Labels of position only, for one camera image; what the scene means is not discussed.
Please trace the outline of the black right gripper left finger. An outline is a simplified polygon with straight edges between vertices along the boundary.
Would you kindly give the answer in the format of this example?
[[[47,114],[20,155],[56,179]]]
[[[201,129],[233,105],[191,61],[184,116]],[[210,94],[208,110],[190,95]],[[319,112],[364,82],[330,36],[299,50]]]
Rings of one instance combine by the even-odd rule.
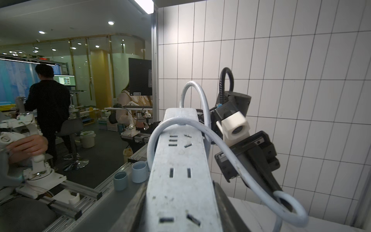
[[[145,210],[147,182],[144,182],[128,203],[109,232],[139,232]]]

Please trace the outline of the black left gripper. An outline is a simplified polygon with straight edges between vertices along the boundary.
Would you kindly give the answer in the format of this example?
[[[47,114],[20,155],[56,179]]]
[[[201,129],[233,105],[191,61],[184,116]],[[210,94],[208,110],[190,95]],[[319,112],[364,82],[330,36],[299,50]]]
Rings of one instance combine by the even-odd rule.
[[[286,200],[278,200],[273,195],[275,191],[282,191],[272,173],[281,165],[268,134],[261,130],[231,146],[231,151],[263,190],[292,212],[292,206]]]

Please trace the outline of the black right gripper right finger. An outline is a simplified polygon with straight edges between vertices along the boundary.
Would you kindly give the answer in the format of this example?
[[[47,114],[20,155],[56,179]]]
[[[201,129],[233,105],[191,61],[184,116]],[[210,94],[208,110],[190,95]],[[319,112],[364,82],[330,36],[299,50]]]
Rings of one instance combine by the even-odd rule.
[[[222,187],[215,181],[213,185],[223,232],[251,232],[239,216]]]

